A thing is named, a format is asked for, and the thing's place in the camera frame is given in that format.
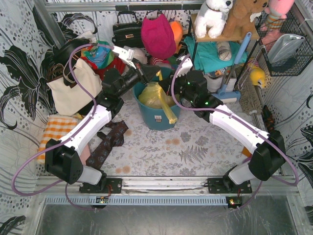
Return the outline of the yellow trash bag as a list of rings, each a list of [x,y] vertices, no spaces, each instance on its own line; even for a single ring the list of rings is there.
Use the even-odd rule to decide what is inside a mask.
[[[171,107],[175,105],[173,98],[166,94],[158,82],[149,82],[138,100],[145,106],[153,109],[162,109],[169,120],[169,124],[175,124],[178,120]]]

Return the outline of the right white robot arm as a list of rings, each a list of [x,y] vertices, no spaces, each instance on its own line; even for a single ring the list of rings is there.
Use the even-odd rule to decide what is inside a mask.
[[[194,113],[235,137],[252,154],[250,161],[231,168],[220,183],[223,190],[234,192],[236,186],[251,179],[268,180],[284,163],[284,139],[280,132],[267,133],[235,115],[207,89],[202,72],[193,70],[159,81],[168,95],[177,95],[191,103]]]

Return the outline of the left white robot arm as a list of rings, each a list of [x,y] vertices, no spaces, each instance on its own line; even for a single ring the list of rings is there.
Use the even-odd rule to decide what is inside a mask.
[[[92,137],[120,111],[124,104],[121,96],[137,83],[151,82],[160,70],[159,66],[135,61],[124,74],[117,69],[106,71],[92,110],[67,135],[47,142],[45,170],[68,184],[86,183],[102,192],[106,188],[106,173],[83,164],[80,155]]]

